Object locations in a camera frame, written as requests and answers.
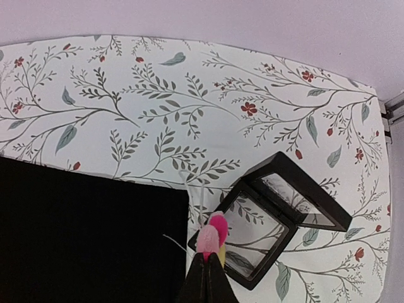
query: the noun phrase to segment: flower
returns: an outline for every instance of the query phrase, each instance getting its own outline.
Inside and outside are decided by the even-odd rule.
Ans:
[[[355,156],[355,158],[358,159],[358,161],[361,161],[361,160],[364,158],[364,152],[363,152],[363,150],[357,148],[357,149],[356,149],[356,156]]]
[[[359,259],[362,259],[365,256],[365,252],[363,248],[358,248],[358,250],[355,253],[355,259],[356,261],[359,262]]]
[[[295,154],[296,154],[296,157],[297,157],[299,160],[302,160],[302,159],[303,159],[303,155],[302,155],[302,152],[301,152],[300,150],[296,150]]]
[[[19,57],[18,59],[15,59],[15,61],[14,61],[15,68],[17,68],[18,66],[23,65],[23,62],[24,62],[24,58],[22,58],[22,57]]]
[[[14,104],[14,106],[13,106],[13,113],[14,114],[18,114],[18,111],[20,110],[20,109],[22,109],[23,108],[23,105],[22,105],[22,103],[21,102],[18,102],[17,104]]]
[[[308,82],[311,82],[314,79],[314,75],[310,73],[309,71],[303,71],[302,72],[303,79],[307,80]]]
[[[78,170],[79,168],[80,168],[80,162],[76,162],[74,165],[73,165],[73,170]]]
[[[241,105],[241,110],[243,112],[247,112],[247,115],[251,117],[253,114],[257,112],[257,109],[255,108],[255,104],[250,104],[249,102],[246,102],[246,104]]]

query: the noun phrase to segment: floral tablecloth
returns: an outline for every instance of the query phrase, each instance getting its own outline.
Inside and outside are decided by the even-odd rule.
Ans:
[[[346,234],[300,229],[253,291],[230,281],[236,296],[377,302],[390,206],[372,88],[282,57],[197,41],[96,35],[0,47],[4,157],[172,187],[183,186],[179,170],[186,169],[193,187],[206,183],[206,218],[231,183],[279,150],[353,222]],[[190,209],[190,236],[199,209]],[[233,211],[261,224],[242,203]],[[239,246],[259,247],[259,239],[251,242]]]

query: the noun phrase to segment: light pink object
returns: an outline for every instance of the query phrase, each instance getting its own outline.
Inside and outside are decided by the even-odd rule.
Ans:
[[[203,253],[203,258],[207,262],[211,253],[219,253],[219,234],[212,225],[205,225],[196,239],[196,252]]]
[[[225,243],[227,234],[229,232],[229,225],[224,217],[223,212],[216,211],[212,213],[208,224],[214,226],[217,229],[219,233],[219,247],[221,247]]]

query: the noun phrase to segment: yellow object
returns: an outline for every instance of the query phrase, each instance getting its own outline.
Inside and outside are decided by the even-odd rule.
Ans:
[[[225,267],[225,259],[226,259],[226,247],[225,247],[225,244],[223,244],[221,246],[221,248],[219,249],[219,255],[218,256],[219,256],[220,264],[224,268]]]

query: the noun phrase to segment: plush toy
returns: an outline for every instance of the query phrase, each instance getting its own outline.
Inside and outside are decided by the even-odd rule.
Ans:
[[[208,224],[199,231],[196,239],[196,252],[203,253],[205,262],[208,261],[210,254],[215,253],[218,255],[222,267],[225,266],[225,241],[228,232],[229,225],[223,212],[212,213]]]

